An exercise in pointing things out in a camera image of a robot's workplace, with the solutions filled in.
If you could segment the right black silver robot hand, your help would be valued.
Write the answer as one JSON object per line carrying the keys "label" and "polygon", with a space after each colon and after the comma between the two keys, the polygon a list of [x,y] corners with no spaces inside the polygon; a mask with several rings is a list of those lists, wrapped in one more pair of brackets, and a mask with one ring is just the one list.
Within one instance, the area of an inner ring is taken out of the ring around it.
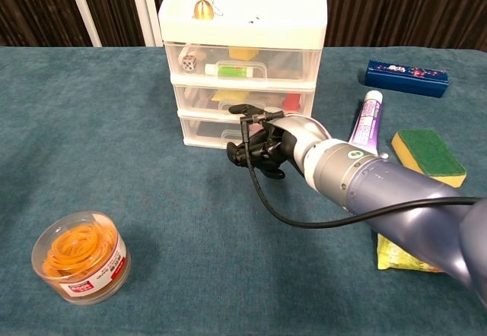
{"label": "right black silver robot hand", "polygon": [[243,141],[228,143],[228,159],[236,166],[252,166],[270,179],[283,179],[281,164],[288,161],[304,173],[304,157],[316,144],[330,139],[316,119],[280,109],[270,111],[249,104],[234,105],[229,113],[240,116]]}

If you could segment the small yellow packet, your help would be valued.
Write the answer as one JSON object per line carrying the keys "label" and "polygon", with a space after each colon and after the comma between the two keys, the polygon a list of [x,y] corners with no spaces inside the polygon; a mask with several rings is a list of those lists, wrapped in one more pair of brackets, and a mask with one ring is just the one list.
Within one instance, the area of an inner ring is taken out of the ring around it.
{"label": "small yellow packet", "polygon": [[222,102],[231,101],[241,103],[249,96],[248,90],[216,90],[212,96],[212,101]]}

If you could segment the clear plastic drawer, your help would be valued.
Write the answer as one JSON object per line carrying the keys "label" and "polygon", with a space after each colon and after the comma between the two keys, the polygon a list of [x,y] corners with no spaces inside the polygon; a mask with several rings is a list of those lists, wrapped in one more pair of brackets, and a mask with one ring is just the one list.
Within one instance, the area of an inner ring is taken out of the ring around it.
{"label": "clear plastic drawer", "polygon": [[[254,80],[270,83],[273,81],[312,81],[316,80],[317,70],[320,64],[320,50],[299,49],[270,49],[256,47],[242,47],[258,49],[259,54],[250,61],[232,59],[228,55],[229,47],[239,46],[213,46],[195,44],[199,46],[196,70],[186,72],[178,62],[178,55],[187,43],[168,42],[164,44],[170,71],[173,74],[183,76],[203,76],[204,78]],[[255,68],[252,78],[217,78],[206,75],[206,64],[230,62],[235,65],[249,65]]]}
{"label": "clear plastic drawer", "polygon": [[[204,112],[204,113],[218,113],[228,114],[228,109],[231,106],[239,104],[249,104],[270,111],[271,109],[282,108],[282,102],[287,93],[295,93],[301,95],[301,109],[299,112],[309,116],[312,111],[315,90],[314,89],[300,89],[300,90],[256,90],[250,88],[231,89],[223,87],[198,87],[189,85],[174,85],[174,93],[177,100],[178,109]],[[248,90],[249,96],[241,103],[222,101],[212,101],[212,96],[216,90]]]}
{"label": "clear plastic drawer", "polygon": [[183,143],[187,146],[225,149],[227,143],[242,142],[240,117],[209,118],[179,116],[183,130]]}

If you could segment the white plastic drawer unit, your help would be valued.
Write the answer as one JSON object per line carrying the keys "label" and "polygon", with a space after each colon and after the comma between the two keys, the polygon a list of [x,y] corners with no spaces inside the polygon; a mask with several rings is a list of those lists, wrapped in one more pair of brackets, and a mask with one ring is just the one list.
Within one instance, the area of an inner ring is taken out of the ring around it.
{"label": "white plastic drawer unit", "polygon": [[[326,35],[327,0],[215,0],[223,17],[210,21],[193,18],[198,0],[163,0],[158,12],[165,43],[196,43],[270,49],[320,50]],[[256,90],[314,89],[312,81],[216,79],[183,76],[170,71],[172,85]],[[234,118],[234,114],[192,112],[178,109],[177,116]]]}

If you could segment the small red capped bottle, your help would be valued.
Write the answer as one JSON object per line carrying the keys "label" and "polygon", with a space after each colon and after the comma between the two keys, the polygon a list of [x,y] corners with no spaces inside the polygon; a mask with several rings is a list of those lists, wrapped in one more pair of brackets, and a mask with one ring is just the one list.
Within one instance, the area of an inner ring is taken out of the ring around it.
{"label": "small red capped bottle", "polygon": [[282,108],[286,112],[299,112],[301,109],[301,95],[287,93],[282,102]]}

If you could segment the purple white toothpaste tube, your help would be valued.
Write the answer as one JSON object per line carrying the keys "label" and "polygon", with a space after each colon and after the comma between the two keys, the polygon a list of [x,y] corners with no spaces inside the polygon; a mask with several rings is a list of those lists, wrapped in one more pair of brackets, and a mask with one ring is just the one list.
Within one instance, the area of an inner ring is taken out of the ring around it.
{"label": "purple white toothpaste tube", "polygon": [[380,127],[380,111],[383,94],[378,90],[370,90],[365,94],[355,127],[349,143],[367,152],[378,154],[378,132]]}

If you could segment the green white small tube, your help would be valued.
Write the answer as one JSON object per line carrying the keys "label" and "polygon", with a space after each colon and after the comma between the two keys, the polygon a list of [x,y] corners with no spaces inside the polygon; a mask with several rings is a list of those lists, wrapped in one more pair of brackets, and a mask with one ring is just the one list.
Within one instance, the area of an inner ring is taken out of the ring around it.
{"label": "green white small tube", "polygon": [[249,65],[235,65],[230,62],[219,62],[206,64],[204,72],[206,75],[217,78],[252,78],[255,68]]}

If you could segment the yellow block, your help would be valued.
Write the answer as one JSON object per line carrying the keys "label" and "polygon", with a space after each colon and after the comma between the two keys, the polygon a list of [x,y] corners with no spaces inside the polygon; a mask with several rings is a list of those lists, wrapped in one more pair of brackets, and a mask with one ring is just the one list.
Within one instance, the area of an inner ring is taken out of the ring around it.
{"label": "yellow block", "polygon": [[250,61],[259,54],[258,49],[248,49],[242,47],[229,47],[228,55],[232,59]]}

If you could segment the blue floral patterned box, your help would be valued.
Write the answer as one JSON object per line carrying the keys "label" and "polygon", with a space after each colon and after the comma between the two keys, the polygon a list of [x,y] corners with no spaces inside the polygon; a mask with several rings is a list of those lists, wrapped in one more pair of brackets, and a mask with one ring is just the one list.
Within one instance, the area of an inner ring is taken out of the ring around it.
{"label": "blue floral patterned box", "polygon": [[443,97],[449,87],[445,71],[374,60],[368,62],[364,83],[369,87],[436,98]]}

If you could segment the green yellow sponge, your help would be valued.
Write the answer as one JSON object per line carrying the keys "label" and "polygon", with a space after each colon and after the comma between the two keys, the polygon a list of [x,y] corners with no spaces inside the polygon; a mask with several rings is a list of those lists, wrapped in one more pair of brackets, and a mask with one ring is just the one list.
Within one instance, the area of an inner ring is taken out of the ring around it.
{"label": "green yellow sponge", "polygon": [[426,128],[399,130],[391,141],[400,163],[413,171],[459,188],[466,179],[466,169],[454,156],[443,138]]}

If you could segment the teal table cloth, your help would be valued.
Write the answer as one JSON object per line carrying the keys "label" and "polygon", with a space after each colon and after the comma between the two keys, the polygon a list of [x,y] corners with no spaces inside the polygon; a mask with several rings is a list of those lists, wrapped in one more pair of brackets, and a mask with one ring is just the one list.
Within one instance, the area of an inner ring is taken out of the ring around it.
{"label": "teal table cloth", "polygon": [[[132,255],[94,306],[30,261],[83,210]],[[0,336],[487,336],[475,295],[377,270],[375,239],[364,223],[286,226],[223,150],[184,145],[163,49],[0,47]]]}

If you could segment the small gold bell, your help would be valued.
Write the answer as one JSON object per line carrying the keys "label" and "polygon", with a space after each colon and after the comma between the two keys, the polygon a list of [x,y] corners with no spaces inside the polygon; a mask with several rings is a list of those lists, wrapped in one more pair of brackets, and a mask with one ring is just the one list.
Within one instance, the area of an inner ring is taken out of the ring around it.
{"label": "small gold bell", "polygon": [[224,14],[215,4],[215,0],[198,0],[193,8],[193,18],[196,20],[210,21]]}

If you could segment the yellow-green snack packet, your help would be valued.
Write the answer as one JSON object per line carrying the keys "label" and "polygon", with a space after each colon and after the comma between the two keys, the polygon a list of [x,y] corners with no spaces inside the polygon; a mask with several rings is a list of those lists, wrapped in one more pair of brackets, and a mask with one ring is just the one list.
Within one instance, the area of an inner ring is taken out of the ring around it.
{"label": "yellow-green snack packet", "polygon": [[387,270],[390,268],[424,271],[431,273],[442,273],[440,268],[423,262],[408,252],[401,249],[398,245],[388,240],[386,237],[377,235],[377,268]]}

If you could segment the clear jar of rubber bands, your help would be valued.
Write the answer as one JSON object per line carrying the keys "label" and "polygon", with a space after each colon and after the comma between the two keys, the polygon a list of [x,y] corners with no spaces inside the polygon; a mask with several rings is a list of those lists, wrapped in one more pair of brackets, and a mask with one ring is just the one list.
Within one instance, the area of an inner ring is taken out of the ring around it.
{"label": "clear jar of rubber bands", "polygon": [[115,223],[98,211],[57,220],[31,252],[35,273],[64,300],[79,306],[101,303],[126,282],[132,259]]}

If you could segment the white partition post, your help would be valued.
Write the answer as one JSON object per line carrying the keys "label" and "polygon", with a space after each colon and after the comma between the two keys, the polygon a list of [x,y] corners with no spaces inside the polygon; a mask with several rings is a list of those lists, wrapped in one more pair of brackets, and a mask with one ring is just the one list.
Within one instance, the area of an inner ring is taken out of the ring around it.
{"label": "white partition post", "polygon": [[94,47],[101,47],[102,43],[100,41],[100,37],[97,32],[97,28],[95,26],[94,19],[92,17],[87,0],[75,0],[75,3],[84,22],[84,26],[88,32],[88,36],[91,39],[92,45]]}
{"label": "white partition post", "polygon": [[134,0],[146,46],[163,47],[158,13],[154,0]]}

